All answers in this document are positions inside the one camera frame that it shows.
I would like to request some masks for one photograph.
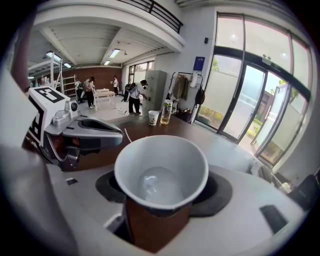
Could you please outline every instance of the cup rim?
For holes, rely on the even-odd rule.
[[[148,112],[148,114],[150,114],[150,115],[152,115],[152,116],[157,116],[157,115],[159,115],[159,112],[158,112],[158,111],[155,111],[155,110],[150,110],[150,111]]]
[[[133,144],[137,141],[141,141],[141,140],[148,140],[152,137],[171,137],[171,138],[175,138],[175,139],[179,139],[179,140],[183,140],[183,141],[187,141],[188,143],[192,144],[200,153],[200,156],[204,162],[204,172],[203,172],[203,177],[202,177],[202,181],[200,183],[200,185],[198,186],[198,188],[187,198],[185,198],[184,200],[175,203],[175,204],[157,204],[157,203],[151,203],[151,202],[147,202],[143,199],[141,199],[140,197],[136,196],[135,194],[133,194],[131,191],[129,191],[129,189],[127,189],[127,187],[123,184],[121,177],[119,176],[118,172],[117,172],[117,168],[120,164],[120,156],[121,154],[123,154],[124,150],[130,150],[131,147],[133,147]],[[183,138],[183,137],[179,137],[179,136],[173,136],[173,135],[154,135],[154,136],[148,136],[148,137],[144,137],[144,138],[140,138],[137,139],[135,141],[133,141],[132,143],[129,143],[127,146],[124,147],[124,149],[121,150],[121,152],[119,153],[118,157],[116,158],[115,164],[114,164],[114,176],[116,179],[116,182],[118,183],[118,185],[120,186],[120,188],[123,190],[123,192],[129,196],[131,199],[133,199],[134,201],[136,201],[138,204],[148,207],[148,208],[154,208],[154,209],[159,209],[159,210],[175,210],[177,208],[180,208],[182,206],[185,206],[186,204],[192,202],[194,199],[196,199],[196,197],[202,192],[202,190],[205,188],[207,180],[208,180],[208,176],[209,176],[209,165],[208,165],[208,161],[206,159],[205,154],[202,152],[202,150],[196,145],[194,144],[192,141]]]

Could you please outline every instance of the balcony railing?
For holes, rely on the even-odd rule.
[[[174,16],[166,8],[158,4],[153,0],[118,0],[120,2],[127,3],[129,5],[138,7],[153,16],[157,17],[159,20],[166,23],[170,28],[180,33],[180,28],[183,26],[182,22]]]

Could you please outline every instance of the blue sign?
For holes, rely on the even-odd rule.
[[[205,57],[195,57],[193,70],[202,71],[204,68]]]

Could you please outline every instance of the brick wall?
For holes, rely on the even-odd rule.
[[[58,77],[58,73],[54,74],[54,79],[56,80]],[[114,68],[114,67],[92,67],[92,68],[78,68],[78,69],[70,69],[66,71],[62,71],[62,76],[64,78],[72,77],[76,75],[77,78],[83,83],[86,79],[90,77],[95,78],[95,85],[96,89],[109,89],[113,91],[113,84],[110,84],[110,81],[113,81],[114,76],[118,79],[119,88],[121,88],[121,79],[122,79],[122,69],[121,68]],[[70,89],[72,85],[67,85],[66,89]]]

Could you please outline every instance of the water bottle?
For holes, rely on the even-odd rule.
[[[164,101],[160,122],[163,125],[169,124],[173,102],[169,99]]]

